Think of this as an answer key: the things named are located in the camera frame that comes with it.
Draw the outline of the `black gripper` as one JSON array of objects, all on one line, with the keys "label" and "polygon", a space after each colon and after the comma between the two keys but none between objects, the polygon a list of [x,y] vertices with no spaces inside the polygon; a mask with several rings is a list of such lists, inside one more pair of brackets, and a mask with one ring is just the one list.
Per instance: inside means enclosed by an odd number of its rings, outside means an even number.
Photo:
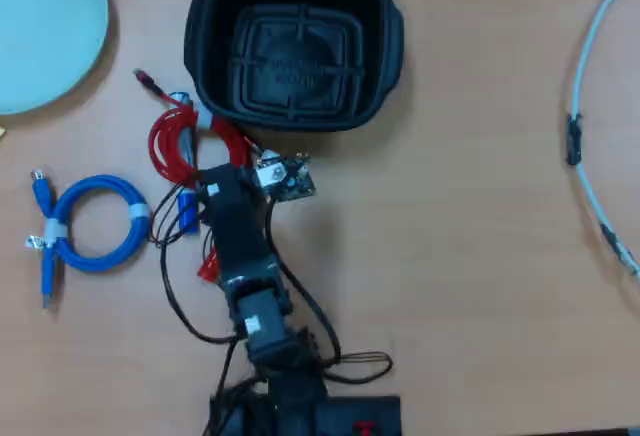
[{"label": "black gripper", "polygon": [[257,196],[255,170],[252,167],[241,166],[238,169],[238,180],[243,192],[248,196],[252,203],[255,203]]}]

